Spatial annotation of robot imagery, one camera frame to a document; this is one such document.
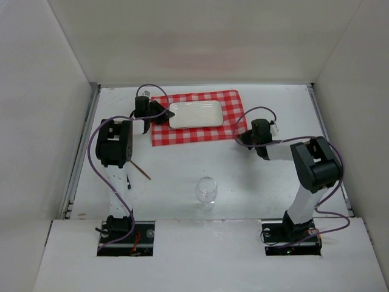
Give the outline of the white rectangular plate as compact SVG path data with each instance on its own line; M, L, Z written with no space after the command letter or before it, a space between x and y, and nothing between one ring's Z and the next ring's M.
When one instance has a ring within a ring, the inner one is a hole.
M174 114L169 118L173 129L218 127L224 123L222 106L217 100L176 102L168 110Z

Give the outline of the red white checkered cloth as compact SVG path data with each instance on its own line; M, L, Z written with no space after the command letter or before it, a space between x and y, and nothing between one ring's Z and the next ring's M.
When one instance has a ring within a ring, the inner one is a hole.
M244 108L241 97L237 90L223 90L213 92L173 94L168 98L154 96L153 100L165 106L167 102L197 102L217 100L221 103L223 124L217 127L194 127L174 129L166 122L162 125L151 126L152 145L174 145L191 142L205 142L232 139L232 131L237 127L236 133L243 133L248 130L246 119L238 119L243 115Z

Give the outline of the clear wine glass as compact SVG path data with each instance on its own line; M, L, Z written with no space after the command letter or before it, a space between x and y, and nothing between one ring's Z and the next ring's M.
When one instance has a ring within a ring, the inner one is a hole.
M195 188L195 196L199 201L198 208L203 212L210 212L215 206L215 199L218 195L216 181L209 177L202 177Z

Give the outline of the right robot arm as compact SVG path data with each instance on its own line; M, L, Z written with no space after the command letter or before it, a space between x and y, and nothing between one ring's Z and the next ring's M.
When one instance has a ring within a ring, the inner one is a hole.
M299 188L275 233L283 242L301 240L313 227L314 208L325 192L342 178L343 166L323 136L274 140L274 121L255 119L251 126L250 130L234 135L238 143L249 150L255 149L263 160L294 164Z

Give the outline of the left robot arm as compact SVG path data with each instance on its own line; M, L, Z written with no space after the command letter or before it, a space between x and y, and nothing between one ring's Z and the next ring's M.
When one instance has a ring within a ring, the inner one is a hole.
M145 91L135 98L135 108L128 117L103 119L96 132L95 155L103 166L104 174L100 177L109 187L110 202L109 216L99 232L109 238L129 236L135 226L127 171L133 155L133 123L141 120L145 134L152 123L162 124L174 117L174 113L147 94Z

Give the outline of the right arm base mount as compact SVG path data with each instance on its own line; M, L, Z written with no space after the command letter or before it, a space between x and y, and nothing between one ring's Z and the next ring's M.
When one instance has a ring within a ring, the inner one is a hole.
M267 256L320 256L322 240L314 221L289 233L281 220L262 221L260 239Z

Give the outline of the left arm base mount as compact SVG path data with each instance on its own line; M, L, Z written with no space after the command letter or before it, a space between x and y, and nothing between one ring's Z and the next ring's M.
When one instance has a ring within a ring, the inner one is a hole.
M154 221L137 221L131 235L122 241L110 243L101 248L105 243L123 237L126 233L111 235L102 234L99 238L98 257L151 257L154 251Z

